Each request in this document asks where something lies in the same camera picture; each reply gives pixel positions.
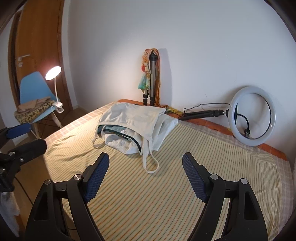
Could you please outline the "white camisole top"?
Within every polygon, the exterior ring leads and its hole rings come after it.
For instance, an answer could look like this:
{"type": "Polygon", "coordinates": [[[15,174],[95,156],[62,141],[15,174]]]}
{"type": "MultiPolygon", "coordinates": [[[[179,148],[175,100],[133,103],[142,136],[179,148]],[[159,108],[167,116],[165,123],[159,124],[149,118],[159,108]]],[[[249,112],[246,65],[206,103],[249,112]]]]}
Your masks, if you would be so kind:
{"type": "Polygon", "coordinates": [[[116,103],[101,116],[96,135],[105,138],[108,126],[119,126],[125,131],[131,130],[129,137],[132,137],[133,134],[139,135],[142,138],[140,148],[142,166],[147,173],[153,174],[159,169],[159,162],[153,157],[156,168],[149,170],[147,168],[147,157],[152,154],[152,151],[159,150],[167,136],[162,128],[165,118],[164,108],[124,102],[116,103]]]}

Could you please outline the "leopard print cloth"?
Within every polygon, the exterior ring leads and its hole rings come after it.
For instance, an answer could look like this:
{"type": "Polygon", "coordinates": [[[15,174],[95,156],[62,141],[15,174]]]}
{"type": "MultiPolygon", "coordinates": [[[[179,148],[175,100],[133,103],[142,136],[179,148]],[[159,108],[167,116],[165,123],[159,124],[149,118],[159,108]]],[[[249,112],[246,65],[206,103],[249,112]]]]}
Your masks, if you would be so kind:
{"type": "Polygon", "coordinates": [[[38,107],[35,107],[34,109],[30,109],[24,113],[19,113],[15,111],[14,117],[20,124],[32,123],[37,117],[39,117],[45,111],[50,109],[53,106],[53,103],[54,103],[53,100],[48,100],[48,101],[45,101],[43,104],[39,105],[38,107]]]}

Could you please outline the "beige folded cloth on chair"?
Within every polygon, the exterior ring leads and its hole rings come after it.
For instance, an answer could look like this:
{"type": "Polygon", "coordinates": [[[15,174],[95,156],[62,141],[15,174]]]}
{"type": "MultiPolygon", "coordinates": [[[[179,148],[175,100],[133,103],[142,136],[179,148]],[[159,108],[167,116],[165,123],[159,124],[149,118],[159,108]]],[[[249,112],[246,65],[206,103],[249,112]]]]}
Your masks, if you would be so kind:
{"type": "Polygon", "coordinates": [[[30,112],[30,111],[36,109],[36,108],[39,108],[43,104],[48,103],[50,101],[52,101],[52,100],[50,99],[49,96],[46,96],[46,97],[41,98],[41,99],[34,99],[34,100],[31,100],[31,101],[25,102],[23,104],[20,104],[17,107],[16,111],[18,113],[27,113],[27,112],[30,112]]]}

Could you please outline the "white rag cloth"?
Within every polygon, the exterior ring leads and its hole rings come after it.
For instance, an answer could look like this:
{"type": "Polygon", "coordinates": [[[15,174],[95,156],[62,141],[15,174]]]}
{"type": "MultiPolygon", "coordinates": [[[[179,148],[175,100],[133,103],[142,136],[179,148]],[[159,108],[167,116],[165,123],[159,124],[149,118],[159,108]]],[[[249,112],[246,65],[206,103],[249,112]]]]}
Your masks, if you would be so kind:
{"type": "Polygon", "coordinates": [[[20,209],[17,205],[13,192],[1,192],[1,216],[9,227],[10,231],[19,237],[19,225],[16,217],[20,215],[20,209]]]}

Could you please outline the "blue plastic chair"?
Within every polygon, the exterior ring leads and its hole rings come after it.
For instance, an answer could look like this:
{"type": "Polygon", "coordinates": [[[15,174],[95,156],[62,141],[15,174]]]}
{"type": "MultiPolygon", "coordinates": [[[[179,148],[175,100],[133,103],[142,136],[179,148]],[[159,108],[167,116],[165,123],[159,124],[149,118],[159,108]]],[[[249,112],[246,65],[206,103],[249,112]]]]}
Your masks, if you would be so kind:
{"type": "MultiPolygon", "coordinates": [[[[55,92],[52,92],[50,90],[48,84],[46,83],[46,79],[43,78],[40,72],[38,71],[33,72],[25,76],[21,80],[20,104],[23,104],[25,102],[28,102],[34,99],[41,99],[46,96],[49,96],[50,99],[52,99],[54,102],[56,101],[55,92]]],[[[40,137],[38,127],[37,127],[37,122],[41,121],[42,119],[44,119],[49,115],[53,118],[53,121],[55,122],[55,124],[59,128],[62,128],[62,124],[57,118],[56,113],[57,112],[54,106],[52,106],[50,109],[48,109],[39,117],[37,117],[32,123],[30,123],[33,126],[33,130],[31,132],[36,138],[40,137]]]]}

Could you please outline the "white clip desk lamp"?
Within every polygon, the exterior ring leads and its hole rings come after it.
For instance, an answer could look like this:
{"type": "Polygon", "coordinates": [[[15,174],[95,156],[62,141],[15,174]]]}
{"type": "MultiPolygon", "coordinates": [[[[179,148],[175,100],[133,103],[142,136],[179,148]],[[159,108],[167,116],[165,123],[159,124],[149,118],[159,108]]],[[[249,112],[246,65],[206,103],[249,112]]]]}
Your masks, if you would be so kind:
{"type": "Polygon", "coordinates": [[[61,71],[62,71],[62,68],[60,66],[54,66],[45,75],[45,79],[47,81],[54,80],[54,90],[55,90],[56,101],[53,103],[53,106],[54,106],[57,113],[64,112],[63,104],[62,104],[62,102],[60,102],[60,100],[58,98],[57,81],[56,81],[56,78],[61,73],[61,71]]]}

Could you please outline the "wooden door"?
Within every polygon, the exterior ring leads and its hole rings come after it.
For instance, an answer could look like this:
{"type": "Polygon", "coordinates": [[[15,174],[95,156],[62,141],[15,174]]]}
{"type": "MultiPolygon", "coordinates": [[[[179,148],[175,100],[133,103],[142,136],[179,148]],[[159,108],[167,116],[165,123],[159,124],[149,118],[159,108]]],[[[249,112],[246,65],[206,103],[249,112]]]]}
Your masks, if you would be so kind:
{"type": "Polygon", "coordinates": [[[25,1],[11,25],[8,43],[8,70],[11,92],[20,104],[23,77],[54,66],[63,67],[62,16],[64,1],[25,1]]]}

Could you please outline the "orange patterned mattress cover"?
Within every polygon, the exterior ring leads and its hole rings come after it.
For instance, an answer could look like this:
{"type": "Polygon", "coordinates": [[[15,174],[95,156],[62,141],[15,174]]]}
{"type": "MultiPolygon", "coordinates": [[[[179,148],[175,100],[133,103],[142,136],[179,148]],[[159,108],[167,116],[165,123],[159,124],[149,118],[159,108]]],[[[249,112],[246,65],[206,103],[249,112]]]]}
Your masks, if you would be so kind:
{"type": "MultiPolygon", "coordinates": [[[[132,104],[136,104],[136,105],[142,105],[142,102],[135,101],[135,100],[129,100],[129,99],[120,99],[118,102],[126,102],[126,103],[132,103],[132,104]]],[[[205,126],[211,130],[218,131],[220,133],[234,137],[233,133],[230,131],[229,128],[221,126],[216,123],[213,123],[208,120],[196,119],[196,120],[188,120],[187,122],[193,123],[193,124],[199,125],[199,126],[205,126]]],[[[261,144],[261,145],[258,145],[257,147],[265,152],[268,152],[278,158],[283,159],[284,161],[287,161],[287,156],[285,153],[283,153],[283,152],[281,152],[281,151],[279,151],[267,144],[261,144]]]]}

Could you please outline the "white and teal folded garment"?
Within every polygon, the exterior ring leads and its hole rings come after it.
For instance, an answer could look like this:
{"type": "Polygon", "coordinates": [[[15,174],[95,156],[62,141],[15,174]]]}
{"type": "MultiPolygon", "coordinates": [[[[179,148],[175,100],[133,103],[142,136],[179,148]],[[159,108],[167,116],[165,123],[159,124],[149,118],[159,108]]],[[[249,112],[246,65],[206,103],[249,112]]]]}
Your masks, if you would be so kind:
{"type": "MultiPolygon", "coordinates": [[[[152,140],[148,142],[151,151],[158,151],[168,134],[176,127],[178,120],[166,114],[161,114],[152,130],[152,140]]],[[[124,126],[117,125],[98,125],[95,136],[92,140],[94,148],[100,148],[100,144],[95,141],[101,138],[109,147],[117,149],[126,154],[142,153],[144,147],[144,136],[124,126]]]]}

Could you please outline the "colourful floral scarf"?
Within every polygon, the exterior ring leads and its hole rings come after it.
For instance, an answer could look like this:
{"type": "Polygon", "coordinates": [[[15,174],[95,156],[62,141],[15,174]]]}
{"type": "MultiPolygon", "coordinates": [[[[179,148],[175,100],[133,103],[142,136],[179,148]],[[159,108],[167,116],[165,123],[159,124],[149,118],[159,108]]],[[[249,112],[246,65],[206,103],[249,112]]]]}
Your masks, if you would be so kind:
{"type": "Polygon", "coordinates": [[[171,113],[173,115],[176,115],[178,118],[181,116],[181,112],[175,108],[172,108],[168,105],[161,105],[160,104],[160,87],[161,87],[161,80],[160,80],[160,54],[158,49],[151,48],[151,49],[145,49],[143,55],[142,55],[142,63],[141,63],[141,70],[143,72],[142,78],[138,84],[138,89],[140,89],[144,95],[144,91],[150,88],[150,80],[149,80],[149,74],[150,74],[150,67],[149,67],[149,55],[151,52],[154,51],[154,53],[158,56],[158,61],[156,63],[156,99],[155,99],[155,107],[158,108],[164,108],[166,110],[166,113],[171,113]]]}

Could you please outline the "silver black folded tripod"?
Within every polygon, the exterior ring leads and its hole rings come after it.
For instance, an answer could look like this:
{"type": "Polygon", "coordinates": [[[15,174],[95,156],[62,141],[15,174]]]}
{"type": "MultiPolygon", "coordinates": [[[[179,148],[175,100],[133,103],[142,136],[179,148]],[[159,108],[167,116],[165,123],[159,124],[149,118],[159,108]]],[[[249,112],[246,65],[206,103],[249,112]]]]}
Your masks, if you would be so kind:
{"type": "Polygon", "coordinates": [[[149,67],[150,67],[150,74],[149,74],[149,80],[150,80],[150,88],[149,90],[144,91],[144,105],[147,105],[147,98],[150,99],[150,105],[155,106],[155,99],[156,99],[156,63],[158,61],[158,56],[154,53],[154,51],[151,52],[149,55],[149,67]]]}

